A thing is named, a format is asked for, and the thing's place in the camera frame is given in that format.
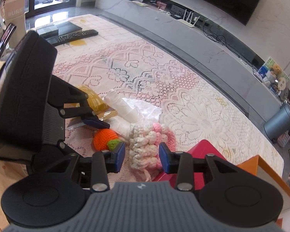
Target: marble wall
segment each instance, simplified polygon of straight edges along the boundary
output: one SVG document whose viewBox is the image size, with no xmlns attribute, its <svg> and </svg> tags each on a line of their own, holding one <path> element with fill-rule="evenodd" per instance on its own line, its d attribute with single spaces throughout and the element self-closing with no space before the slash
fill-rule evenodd
<svg viewBox="0 0 290 232">
<path fill-rule="evenodd" d="M 290 0 L 260 0 L 246 26 L 206 1 L 172 1 L 219 24 L 262 59 L 271 56 L 290 75 Z"/>
</svg>

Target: white yarn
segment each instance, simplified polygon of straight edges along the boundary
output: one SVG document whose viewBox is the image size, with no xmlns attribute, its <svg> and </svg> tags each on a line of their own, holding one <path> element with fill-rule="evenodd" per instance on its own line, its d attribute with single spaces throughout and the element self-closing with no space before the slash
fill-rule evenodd
<svg viewBox="0 0 290 232">
<path fill-rule="evenodd" d="M 163 132 L 167 133 L 169 129 L 163 127 Z M 147 169 L 154 169 L 157 167 L 158 147 L 154 145 L 157 140 L 157 133 L 154 131 L 152 124 L 146 126 L 139 126 L 132 124 L 130 128 L 130 165 L 133 169 L 141 170 L 145 173 L 146 181 L 150 181 L 150 174 Z M 168 137 L 162 134 L 162 141 L 166 142 Z"/>
</svg>

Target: gray cylindrical bin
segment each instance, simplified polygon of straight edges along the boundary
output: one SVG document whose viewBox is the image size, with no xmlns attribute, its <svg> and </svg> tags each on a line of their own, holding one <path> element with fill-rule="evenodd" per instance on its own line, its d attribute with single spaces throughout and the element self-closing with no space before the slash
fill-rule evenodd
<svg viewBox="0 0 290 232">
<path fill-rule="evenodd" d="M 270 140 L 277 139 L 290 128 L 290 105 L 283 104 L 280 110 L 264 123 L 264 130 Z"/>
</svg>

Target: table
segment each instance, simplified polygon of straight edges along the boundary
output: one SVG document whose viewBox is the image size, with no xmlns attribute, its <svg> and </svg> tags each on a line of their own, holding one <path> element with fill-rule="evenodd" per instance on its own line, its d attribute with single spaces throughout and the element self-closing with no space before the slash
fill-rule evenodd
<svg viewBox="0 0 290 232">
<path fill-rule="evenodd" d="M 142 99 L 162 108 L 160 122 L 175 133 L 177 150 L 188 151 L 202 139 L 231 163 L 260 155 L 278 175 L 282 157 L 261 132 L 227 98 L 190 68 L 133 33 L 93 15 L 71 18 L 97 36 L 57 46 L 53 74 L 72 85 L 86 84 L 103 97 L 110 89 L 122 97 Z M 66 130 L 66 143 L 82 156 L 91 156 L 94 130 Z M 131 171 L 128 153 L 115 181 L 143 181 Z"/>
</svg>

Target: orange crochet ball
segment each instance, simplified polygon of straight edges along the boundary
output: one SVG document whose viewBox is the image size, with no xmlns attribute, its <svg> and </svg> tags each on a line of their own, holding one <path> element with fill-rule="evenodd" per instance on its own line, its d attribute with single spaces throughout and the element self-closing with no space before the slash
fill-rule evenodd
<svg viewBox="0 0 290 232">
<path fill-rule="evenodd" d="M 93 146 L 96 150 L 109 150 L 107 143 L 118 138 L 118 135 L 111 129 L 100 129 L 96 132 L 92 139 Z"/>
</svg>

